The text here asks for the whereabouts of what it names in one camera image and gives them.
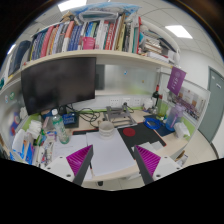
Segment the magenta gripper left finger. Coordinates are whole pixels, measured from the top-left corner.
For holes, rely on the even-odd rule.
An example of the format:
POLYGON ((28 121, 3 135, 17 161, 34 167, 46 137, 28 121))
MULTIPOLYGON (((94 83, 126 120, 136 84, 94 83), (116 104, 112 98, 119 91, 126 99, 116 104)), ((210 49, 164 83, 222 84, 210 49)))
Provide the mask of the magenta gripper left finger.
POLYGON ((92 157, 92 145, 86 146, 66 157, 66 160, 74 174, 74 184, 78 186, 82 185, 86 172, 90 167, 92 157))

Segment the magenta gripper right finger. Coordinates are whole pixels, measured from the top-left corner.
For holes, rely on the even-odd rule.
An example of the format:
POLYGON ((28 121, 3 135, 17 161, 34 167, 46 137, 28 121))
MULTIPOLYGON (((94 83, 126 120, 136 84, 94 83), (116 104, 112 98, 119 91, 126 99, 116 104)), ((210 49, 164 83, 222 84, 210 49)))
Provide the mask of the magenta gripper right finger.
POLYGON ((144 184, 148 185, 152 183, 153 174, 161 160, 161 157, 139 145, 134 146, 134 157, 144 184))

